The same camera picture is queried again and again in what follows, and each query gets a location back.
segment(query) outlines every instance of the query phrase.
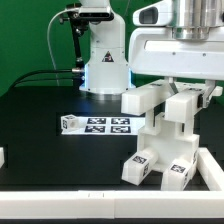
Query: marker sticker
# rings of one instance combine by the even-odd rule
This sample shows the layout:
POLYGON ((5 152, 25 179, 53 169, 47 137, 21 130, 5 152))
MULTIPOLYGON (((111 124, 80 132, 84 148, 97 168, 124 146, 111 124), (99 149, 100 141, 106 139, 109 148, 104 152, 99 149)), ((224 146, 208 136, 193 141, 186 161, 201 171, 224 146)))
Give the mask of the marker sticker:
POLYGON ((106 53, 102 62, 114 62, 114 59, 112 58, 111 53, 109 51, 106 53))

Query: white panel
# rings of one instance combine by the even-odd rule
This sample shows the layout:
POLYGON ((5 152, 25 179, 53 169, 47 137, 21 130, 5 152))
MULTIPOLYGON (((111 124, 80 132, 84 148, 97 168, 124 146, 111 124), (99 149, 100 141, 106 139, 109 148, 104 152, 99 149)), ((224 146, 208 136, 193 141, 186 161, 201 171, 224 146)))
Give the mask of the white panel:
POLYGON ((200 148, 198 170, 212 191, 224 191, 224 172, 206 148, 200 148))

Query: black cable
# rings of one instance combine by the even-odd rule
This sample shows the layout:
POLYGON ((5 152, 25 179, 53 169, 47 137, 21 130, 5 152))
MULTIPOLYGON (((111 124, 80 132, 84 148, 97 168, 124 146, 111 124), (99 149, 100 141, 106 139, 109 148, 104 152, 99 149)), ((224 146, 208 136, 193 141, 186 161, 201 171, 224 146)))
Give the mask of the black cable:
POLYGON ((56 80, 74 80, 74 79, 80 79, 80 77, 71 77, 71 78, 58 78, 58 79, 28 79, 28 80, 22 80, 15 84, 15 86, 26 83, 26 82, 43 82, 43 81, 56 81, 56 80))
POLYGON ((37 70, 37 71, 33 71, 33 72, 29 72, 25 75, 20 76, 18 79, 16 79, 13 84, 9 87, 10 89, 13 89, 18 82, 22 81, 23 79, 30 77, 30 76, 34 76, 34 75, 38 75, 38 74, 59 74, 59 73, 72 73, 72 69, 60 69, 60 70, 37 70))

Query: green wall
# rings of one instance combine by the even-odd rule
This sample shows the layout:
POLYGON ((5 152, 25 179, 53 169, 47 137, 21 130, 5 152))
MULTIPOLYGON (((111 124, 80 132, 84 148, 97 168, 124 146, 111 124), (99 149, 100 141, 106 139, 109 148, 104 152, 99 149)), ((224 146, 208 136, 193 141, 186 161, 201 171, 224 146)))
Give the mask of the green wall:
MULTIPOLYGON (((135 10, 158 2, 158 0, 131 0, 127 15, 124 16, 129 0, 111 0, 115 12, 126 22, 126 57, 129 38, 135 29, 132 14, 135 10)), ((0 1, 0 95, 22 74, 39 69, 52 69, 47 46, 47 27, 51 18, 67 4, 78 0, 1 0, 0 1)), ((58 68, 74 65, 74 49, 69 23, 55 22, 51 42, 58 68)), ((84 60, 89 58, 89 32, 81 40, 84 60)), ((135 76, 137 86, 153 79, 149 76, 135 76)), ((35 85, 55 85, 56 82, 41 82, 35 85)))

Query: black and white pattern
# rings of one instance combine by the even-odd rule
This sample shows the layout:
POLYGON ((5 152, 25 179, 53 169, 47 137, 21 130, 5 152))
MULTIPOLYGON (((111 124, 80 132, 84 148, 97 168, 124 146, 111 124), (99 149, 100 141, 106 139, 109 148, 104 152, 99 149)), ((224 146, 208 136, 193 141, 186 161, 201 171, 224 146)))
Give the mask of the black and white pattern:
POLYGON ((89 118, 87 124, 106 124, 106 118, 89 118))
POLYGON ((193 164, 195 164, 195 162, 197 161, 197 156, 198 156, 198 152, 196 151, 196 152, 194 153, 193 164))
POLYGON ((63 128, 67 129, 68 128, 68 122, 63 120, 63 128))
POLYGON ((188 177, 188 173, 185 175, 185 178, 184 178, 184 187, 187 185, 187 177, 188 177))
POLYGON ((171 170, 173 170, 173 171, 175 171, 177 173, 183 173, 186 170, 186 168, 182 167, 182 166, 178 166, 178 165, 173 165, 171 167, 171 170))
POLYGON ((72 120, 72 119, 75 119, 75 116, 69 115, 69 116, 66 116, 65 118, 68 119, 68 120, 72 120))
POLYGON ((140 163, 140 164, 144 164, 146 160, 147 160, 147 159, 142 158, 142 157, 140 157, 140 156, 136 156, 136 157, 133 159, 133 161, 135 161, 135 162, 137 162, 137 163, 140 163))
POLYGON ((105 133, 105 126, 86 126, 85 133, 105 133))
POLYGON ((112 118, 111 124, 128 125, 130 124, 130 118, 112 118))
POLYGON ((114 133, 114 134, 131 133, 131 127, 130 126, 112 126, 111 133, 114 133))
POLYGON ((149 171, 149 163, 144 168, 143 177, 148 173, 148 171, 149 171))

